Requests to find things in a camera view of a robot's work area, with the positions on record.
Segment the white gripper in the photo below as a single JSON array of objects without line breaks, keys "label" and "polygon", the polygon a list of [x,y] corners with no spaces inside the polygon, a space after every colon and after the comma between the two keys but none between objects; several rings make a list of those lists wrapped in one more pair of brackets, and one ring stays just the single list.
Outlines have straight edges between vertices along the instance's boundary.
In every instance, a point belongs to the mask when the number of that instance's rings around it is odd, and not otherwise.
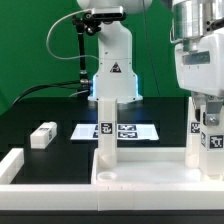
[{"label": "white gripper", "polygon": [[224,97],[224,28],[201,38],[193,52],[184,52],[182,44],[174,52],[179,86],[207,94],[204,124],[218,126]]}]

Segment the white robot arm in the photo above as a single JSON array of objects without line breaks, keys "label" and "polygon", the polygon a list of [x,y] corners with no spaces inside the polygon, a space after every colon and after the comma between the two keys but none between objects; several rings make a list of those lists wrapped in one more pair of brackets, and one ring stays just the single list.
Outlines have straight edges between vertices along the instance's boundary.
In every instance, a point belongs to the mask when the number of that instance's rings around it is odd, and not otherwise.
[{"label": "white robot arm", "polygon": [[[221,123],[224,105],[224,0],[160,0],[173,13],[170,42],[178,84],[192,92],[195,118],[206,126]],[[129,14],[146,11],[153,0],[77,0],[84,24],[98,36],[99,69],[92,100],[139,98],[132,71],[132,35],[121,25]]]}]

